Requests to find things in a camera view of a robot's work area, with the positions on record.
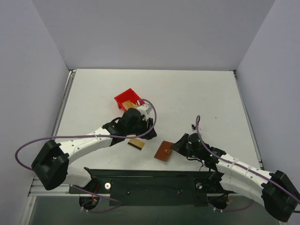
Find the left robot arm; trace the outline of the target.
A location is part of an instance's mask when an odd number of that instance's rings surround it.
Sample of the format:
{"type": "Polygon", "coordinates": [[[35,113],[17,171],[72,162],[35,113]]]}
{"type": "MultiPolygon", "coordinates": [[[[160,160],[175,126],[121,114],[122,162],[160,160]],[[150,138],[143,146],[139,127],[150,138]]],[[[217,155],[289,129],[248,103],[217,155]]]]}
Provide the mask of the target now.
{"type": "Polygon", "coordinates": [[[79,186],[84,192],[96,189],[96,180],[88,168],[74,168],[71,164],[77,159],[101,148],[111,147],[130,135],[150,140],[157,136],[154,130],[155,119],[147,112],[129,109],[122,117],[104,124],[86,138],[69,138],[57,143],[47,141],[31,168],[46,190],[53,190],[62,184],[79,186]]]}

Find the gold card magnetic stripe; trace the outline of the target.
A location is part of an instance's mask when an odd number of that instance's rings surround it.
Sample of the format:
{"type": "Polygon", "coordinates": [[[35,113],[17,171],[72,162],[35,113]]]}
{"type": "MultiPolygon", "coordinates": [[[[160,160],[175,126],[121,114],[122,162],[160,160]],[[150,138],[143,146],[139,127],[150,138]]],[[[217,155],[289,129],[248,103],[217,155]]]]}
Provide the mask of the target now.
{"type": "Polygon", "coordinates": [[[145,146],[145,143],[143,141],[136,138],[130,139],[127,144],[137,150],[142,150],[145,146]]]}

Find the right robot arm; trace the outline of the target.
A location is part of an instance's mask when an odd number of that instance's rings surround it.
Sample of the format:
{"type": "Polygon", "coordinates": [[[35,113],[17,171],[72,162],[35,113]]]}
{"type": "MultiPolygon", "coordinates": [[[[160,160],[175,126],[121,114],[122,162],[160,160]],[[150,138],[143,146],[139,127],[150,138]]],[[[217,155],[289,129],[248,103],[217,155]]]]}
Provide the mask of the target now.
{"type": "Polygon", "coordinates": [[[252,167],[225,151],[209,146],[198,134],[184,134],[171,146],[173,151],[197,159],[214,174],[210,188],[235,192],[259,204],[276,220],[287,222],[300,203],[300,194],[288,176],[277,170],[269,172],[252,167]]]}

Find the brown leather card holder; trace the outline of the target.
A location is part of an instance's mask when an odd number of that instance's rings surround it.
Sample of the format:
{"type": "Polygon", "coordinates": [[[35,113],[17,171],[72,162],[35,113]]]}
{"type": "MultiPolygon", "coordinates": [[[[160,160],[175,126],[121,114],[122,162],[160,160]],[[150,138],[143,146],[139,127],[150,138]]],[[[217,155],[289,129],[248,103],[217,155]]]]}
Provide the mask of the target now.
{"type": "Polygon", "coordinates": [[[167,162],[172,154],[171,146],[173,145],[172,142],[162,141],[161,145],[159,146],[154,158],[167,162]]]}

